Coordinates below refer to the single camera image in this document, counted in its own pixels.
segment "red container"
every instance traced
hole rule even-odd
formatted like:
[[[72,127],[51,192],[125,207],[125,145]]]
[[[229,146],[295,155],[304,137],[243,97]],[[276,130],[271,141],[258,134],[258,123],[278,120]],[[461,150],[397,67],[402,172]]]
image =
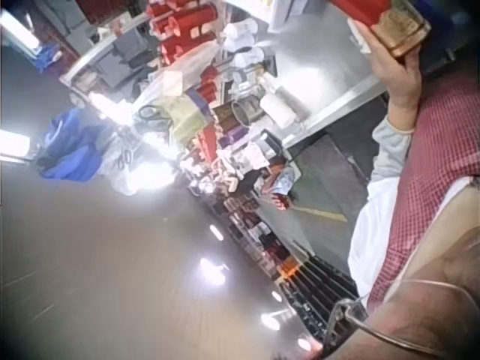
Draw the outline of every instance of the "red container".
[[[163,54],[162,60],[165,65],[171,65],[177,61],[179,57],[176,54]]]
[[[169,26],[176,36],[188,34],[191,29],[218,18],[215,5],[208,3],[194,9],[182,10],[169,17]]]
[[[217,94],[212,92],[210,94],[207,94],[205,97],[204,97],[205,101],[209,104],[213,103],[215,100],[217,100]]]
[[[192,39],[189,36],[171,36],[162,41],[160,51],[162,52],[162,54],[174,54],[176,52],[177,46],[188,44],[190,41],[192,41]]]
[[[330,0],[349,17],[361,21],[396,58],[417,47],[430,24],[408,0]]]
[[[190,50],[195,49],[199,45],[206,43],[207,41],[212,41],[217,38],[217,35],[213,31],[209,31],[206,34],[200,35],[199,37],[195,37],[194,39],[190,39],[190,41],[181,43],[175,47],[175,51],[179,55],[183,55],[188,53]]]
[[[202,80],[202,84],[205,84],[214,81],[218,75],[220,75],[220,73],[217,68],[210,65],[202,72],[200,79]]]
[[[213,82],[201,85],[197,91],[209,104],[217,100],[217,86]]]
[[[154,32],[157,32],[159,34],[163,34],[168,27],[169,21],[168,18],[165,19],[159,19],[159,20],[151,20],[150,21],[150,26],[153,28]]]
[[[154,4],[150,4],[145,9],[145,12],[150,17],[150,19],[154,19],[155,17],[161,17],[162,15],[170,11],[172,11],[172,9],[170,9],[170,6],[160,5],[157,2],[155,2]]]
[[[209,82],[208,84],[201,85],[197,91],[203,96],[212,92],[217,92],[217,86],[213,82]]]
[[[189,2],[199,3],[197,0],[166,0],[165,4],[167,4],[172,10],[178,11]]]

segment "bottle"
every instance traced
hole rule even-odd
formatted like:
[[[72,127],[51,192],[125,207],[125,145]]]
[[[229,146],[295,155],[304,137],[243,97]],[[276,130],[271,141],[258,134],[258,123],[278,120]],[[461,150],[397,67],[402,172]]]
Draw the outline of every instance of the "bottle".
[[[405,56],[429,34],[431,25],[408,0],[330,0],[361,21],[395,58]]]

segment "white cup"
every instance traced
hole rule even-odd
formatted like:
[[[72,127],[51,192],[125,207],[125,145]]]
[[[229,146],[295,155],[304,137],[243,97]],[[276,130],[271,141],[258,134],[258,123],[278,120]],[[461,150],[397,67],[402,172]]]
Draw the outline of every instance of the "white cup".
[[[240,22],[234,22],[225,26],[223,33],[229,39],[235,40],[245,34],[256,34],[258,32],[258,23],[252,18]]]

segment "fluorescent light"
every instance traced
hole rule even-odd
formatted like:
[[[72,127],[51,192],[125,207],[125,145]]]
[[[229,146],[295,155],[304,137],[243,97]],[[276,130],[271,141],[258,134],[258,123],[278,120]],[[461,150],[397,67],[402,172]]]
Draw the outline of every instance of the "fluorescent light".
[[[156,133],[146,133],[143,135],[143,141],[156,148],[167,159],[176,160],[179,156],[179,152],[168,146]]]
[[[129,175],[130,183],[138,189],[156,190],[175,181],[173,168],[168,163],[141,163]]]
[[[274,332],[277,332],[278,330],[280,330],[280,323],[278,322],[278,320],[275,319],[272,315],[269,315],[267,313],[264,313],[262,315],[262,323],[263,325],[273,330]]]
[[[28,28],[30,29],[30,31],[33,31],[33,22],[32,22],[32,18],[30,17],[29,13],[27,13],[25,15],[25,20],[28,23]]]
[[[217,287],[225,284],[226,278],[225,275],[222,274],[224,267],[225,265],[215,266],[207,259],[200,260],[200,268],[206,279]]]
[[[312,344],[305,339],[298,339],[298,345],[305,351],[310,352],[312,350]]]
[[[30,138],[0,129],[0,154],[21,158],[29,153]]]
[[[107,115],[117,124],[132,125],[134,123],[134,118],[129,109],[130,104],[124,100],[120,103],[114,103],[108,97],[96,92],[91,92],[88,97],[101,113]]]
[[[1,11],[0,24],[22,43],[24,47],[30,50],[36,50],[40,47],[40,41],[23,26],[20,21],[11,16],[8,11]]]
[[[283,301],[282,296],[278,292],[272,291],[271,295],[273,296],[273,299],[277,300],[278,302]]]
[[[210,225],[210,231],[213,232],[213,235],[218,239],[218,241],[222,242],[224,240],[224,236],[220,232],[220,230],[217,229],[215,225]]]

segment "ceiling light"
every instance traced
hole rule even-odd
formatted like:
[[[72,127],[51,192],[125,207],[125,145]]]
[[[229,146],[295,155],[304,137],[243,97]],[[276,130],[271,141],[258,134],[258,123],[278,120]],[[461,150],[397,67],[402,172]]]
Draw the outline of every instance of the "ceiling light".
[[[215,266],[209,260],[201,259],[200,268],[202,269],[203,274],[210,283],[214,284],[217,287],[225,284],[227,278],[224,274],[222,274],[222,269],[225,268],[225,265]]]
[[[0,129],[0,154],[21,158],[29,153],[30,138]]]
[[[129,110],[129,103],[121,101],[114,103],[108,97],[96,92],[91,92],[88,96],[93,105],[103,114],[107,115],[119,125],[132,125],[134,118]]]
[[[40,41],[20,21],[8,11],[1,10],[0,24],[8,30],[24,47],[30,50],[39,50]]]
[[[280,323],[278,322],[277,319],[275,319],[272,315],[269,315],[267,313],[264,313],[262,315],[262,323],[265,325],[267,328],[277,332],[280,330]]]
[[[224,236],[222,233],[217,229],[215,225],[210,225],[210,231],[213,232],[215,237],[218,239],[218,241],[222,242],[224,240]]]
[[[310,352],[312,350],[312,344],[305,339],[298,339],[298,345],[305,351]]]
[[[278,292],[272,291],[271,295],[273,296],[273,299],[277,300],[278,302],[282,302],[282,295],[280,295]]]
[[[157,190],[175,181],[173,168],[168,163],[141,163],[129,174],[133,187],[143,190]]]

